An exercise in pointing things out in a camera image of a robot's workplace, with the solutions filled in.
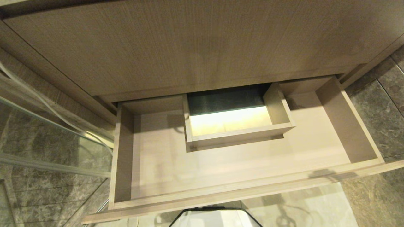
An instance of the wooden cabinet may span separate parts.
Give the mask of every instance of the wooden cabinet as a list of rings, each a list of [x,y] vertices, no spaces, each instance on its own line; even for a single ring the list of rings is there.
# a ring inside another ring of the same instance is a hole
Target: wooden cabinet
[[[396,0],[134,0],[4,22],[87,93],[116,102],[345,75],[404,34],[403,12]]]
[[[384,163],[334,76],[276,85],[294,128],[282,138],[197,151],[186,143],[183,95],[120,103],[109,211],[84,223],[316,187],[404,166]]]
[[[1,47],[101,118],[119,103],[109,211],[85,223],[404,166],[384,163],[343,91],[404,44],[403,1],[32,2],[0,6]],[[284,112],[264,128],[199,119],[192,134],[186,93],[269,82]]]

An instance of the glass panel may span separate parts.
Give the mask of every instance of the glass panel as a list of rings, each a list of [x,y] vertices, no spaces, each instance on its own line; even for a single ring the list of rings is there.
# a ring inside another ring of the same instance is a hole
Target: glass panel
[[[0,99],[0,152],[109,172],[112,156],[100,143]]]

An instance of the drawer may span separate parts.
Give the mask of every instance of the drawer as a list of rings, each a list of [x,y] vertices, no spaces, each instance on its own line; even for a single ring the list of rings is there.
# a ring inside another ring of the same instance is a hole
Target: drawer
[[[239,141],[219,139],[203,149],[188,141],[186,95],[120,103],[109,210],[83,223],[306,189],[404,166],[384,163],[334,76],[273,83],[268,91],[289,127],[276,137],[250,138],[254,132],[244,131]]]
[[[196,101],[194,101],[195,98],[188,99],[187,95],[183,95],[184,130],[189,149],[197,151],[251,141],[277,139],[294,128],[295,123],[279,84],[272,83],[262,97],[258,91],[254,92],[257,89],[251,86],[248,90],[232,89],[229,92],[227,92],[228,89],[220,89],[217,92],[218,95],[211,92],[203,95],[197,92]],[[248,96],[246,100],[252,104],[239,101],[238,99],[242,97],[234,95],[235,92]],[[206,103],[206,100],[212,102],[212,108],[209,108],[210,105]],[[227,108],[223,111],[201,112],[200,110],[191,111],[190,105],[196,106],[197,110],[201,109],[199,106],[214,109],[214,106],[225,105]]]

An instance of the small compartment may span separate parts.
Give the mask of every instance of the small compartment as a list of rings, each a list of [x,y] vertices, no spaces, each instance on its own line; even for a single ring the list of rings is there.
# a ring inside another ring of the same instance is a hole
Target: small compartment
[[[185,95],[119,103],[109,208],[136,207],[136,215],[203,206],[310,187],[313,179],[332,183],[330,175],[384,162],[335,77],[273,83],[271,92],[278,96],[269,95],[277,98],[267,102],[266,127],[294,121],[283,138],[196,152],[187,148]]]
[[[187,143],[209,149],[282,138],[295,125],[278,83],[184,95]]]

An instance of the cabinet side panel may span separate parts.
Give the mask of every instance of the cabinet side panel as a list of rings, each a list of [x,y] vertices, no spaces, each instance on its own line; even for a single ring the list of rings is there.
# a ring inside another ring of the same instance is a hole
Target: cabinet side panel
[[[288,113],[283,105],[283,94],[280,92],[279,84],[273,83],[263,96],[264,103],[267,106],[269,117],[272,124],[281,124],[290,122]]]
[[[132,188],[133,127],[133,115],[124,106],[119,105],[111,170],[109,209],[114,208],[114,202],[130,200]]]
[[[140,154],[141,154],[141,115],[135,115],[133,121],[132,189],[130,197],[140,194]]]
[[[352,163],[381,158],[358,113],[334,77],[316,91]]]
[[[192,145],[192,128],[191,128],[191,119],[189,118],[189,105],[188,105],[188,98],[187,94],[182,95],[182,103],[183,103],[183,110],[184,110],[184,120],[185,120],[185,139],[190,146]]]

